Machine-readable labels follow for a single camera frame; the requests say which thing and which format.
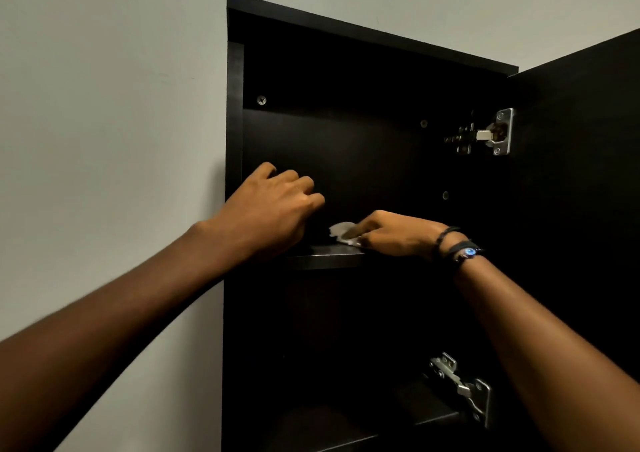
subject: white wall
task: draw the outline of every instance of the white wall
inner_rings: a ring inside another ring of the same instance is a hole
[[[268,0],[530,68],[640,27],[640,0]],[[0,337],[223,201],[226,0],[0,0]],[[63,451],[219,448],[222,288]]]

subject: person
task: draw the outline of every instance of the person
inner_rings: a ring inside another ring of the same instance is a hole
[[[264,163],[219,214],[161,252],[0,343],[0,450],[52,450],[172,319],[220,281],[303,237],[314,181]],[[431,259],[444,224],[376,211],[344,238]],[[450,231],[444,255],[466,240]],[[454,278],[517,393],[558,451],[640,450],[640,385],[483,256]]]

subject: hand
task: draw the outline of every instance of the hand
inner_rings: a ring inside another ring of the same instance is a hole
[[[302,239],[307,218],[324,205],[314,181],[296,171],[276,171],[265,162],[228,199],[219,214],[203,222],[239,261],[276,256]]]
[[[420,255],[431,259],[435,242],[446,228],[446,225],[435,221],[378,210],[342,235],[342,238],[359,236],[362,246],[385,255]],[[467,237],[463,234],[451,232],[442,242],[440,251],[445,252],[465,239]]]

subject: hinge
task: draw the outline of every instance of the hinge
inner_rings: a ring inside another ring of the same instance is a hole
[[[495,120],[487,128],[476,130],[474,123],[470,126],[460,127],[458,134],[445,137],[445,144],[458,144],[456,153],[469,155],[472,143],[484,142],[491,149],[494,156],[506,156],[511,151],[511,132],[513,129],[514,109],[499,110],[495,114]]]
[[[457,393],[467,401],[474,420],[485,428],[489,428],[490,418],[492,418],[490,413],[491,386],[479,378],[472,382],[463,382],[456,375],[458,362],[447,353],[442,353],[442,356],[437,358],[431,358],[429,368],[431,376],[452,381],[456,386]]]

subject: cabinet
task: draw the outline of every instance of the cabinet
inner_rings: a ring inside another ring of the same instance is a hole
[[[448,282],[328,236],[375,209],[463,227],[638,377],[625,302],[637,286],[640,31],[518,73],[228,0],[228,40],[227,197],[268,160],[311,176],[327,203],[299,246],[225,280],[224,450],[539,439]],[[443,351],[471,383],[491,384],[492,430],[429,374]]]

